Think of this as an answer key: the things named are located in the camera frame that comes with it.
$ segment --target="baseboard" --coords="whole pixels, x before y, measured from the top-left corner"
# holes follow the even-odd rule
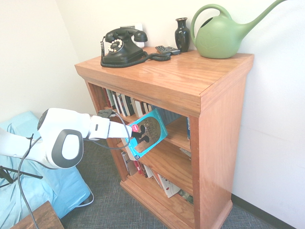
[[[233,204],[239,206],[243,210],[251,213],[255,217],[261,219],[276,229],[296,229],[234,194],[231,195],[231,200]]]

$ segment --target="light blue cushion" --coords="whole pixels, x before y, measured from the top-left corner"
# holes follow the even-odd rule
[[[20,136],[31,137],[34,134],[34,139],[37,139],[40,136],[37,124],[38,118],[32,112],[25,112],[0,123],[0,127]],[[0,156],[1,166],[18,169],[19,163],[19,158]],[[90,195],[76,167],[48,169],[37,162],[24,160],[21,170],[43,176],[43,179],[21,176],[21,185],[32,211],[48,200],[57,216],[62,218]],[[0,178],[0,186],[6,183]],[[29,214],[17,181],[0,189],[0,203],[0,229],[11,228]]]

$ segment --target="coiled cord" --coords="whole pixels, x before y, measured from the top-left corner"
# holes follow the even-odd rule
[[[101,41],[101,51],[102,51],[101,66],[102,67],[106,67],[106,68],[126,68],[126,67],[130,67],[130,66],[134,66],[136,64],[144,63],[148,59],[151,59],[151,60],[154,60],[154,61],[168,61],[168,60],[171,59],[171,56],[168,56],[168,55],[163,55],[163,54],[159,54],[159,53],[148,54],[147,52],[144,52],[145,57],[140,59],[140,60],[134,61],[134,62],[124,63],[124,64],[107,64],[107,63],[103,62],[103,57],[105,55],[104,39],[105,39],[105,37],[103,37],[103,40]]]

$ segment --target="bookshelf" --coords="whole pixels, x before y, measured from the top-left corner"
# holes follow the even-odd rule
[[[140,161],[190,193],[194,205],[177,195],[168,198],[150,178],[130,176],[121,151],[111,150],[122,188],[168,228],[219,229],[231,211],[244,87],[253,59],[241,53],[225,60],[207,59],[190,51],[167,62],[147,61],[123,69],[102,68],[100,57],[75,65],[97,112],[107,107],[102,93],[106,88],[183,115],[166,126],[167,138]],[[136,116],[122,118],[129,123]],[[117,139],[107,143],[122,144]],[[192,160],[180,147],[192,153]]]

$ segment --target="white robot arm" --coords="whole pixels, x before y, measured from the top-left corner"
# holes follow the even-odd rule
[[[109,137],[132,136],[132,128],[97,115],[50,108],[45,111],[37,129],[42,141],[30,150],[26,159],[48,168],[70,168],[83,155],[83,139],[99,140]],[[0,155],[22,158],[29,148],[29,140],[0,128]]]

